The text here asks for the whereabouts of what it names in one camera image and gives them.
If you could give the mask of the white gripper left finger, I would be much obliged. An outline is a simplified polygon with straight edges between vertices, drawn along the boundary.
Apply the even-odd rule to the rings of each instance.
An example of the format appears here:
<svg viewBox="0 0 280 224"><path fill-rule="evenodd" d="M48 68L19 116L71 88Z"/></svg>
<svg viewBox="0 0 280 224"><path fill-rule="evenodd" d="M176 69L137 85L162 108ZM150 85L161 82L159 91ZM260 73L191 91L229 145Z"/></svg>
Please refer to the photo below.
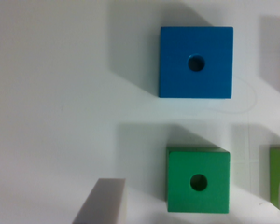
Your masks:
<svg viewBox="0 0 280 224"><path fill-rule="evenodd" d="M127 189L124 178L100 178L73 224L125 224Z"/></svg>

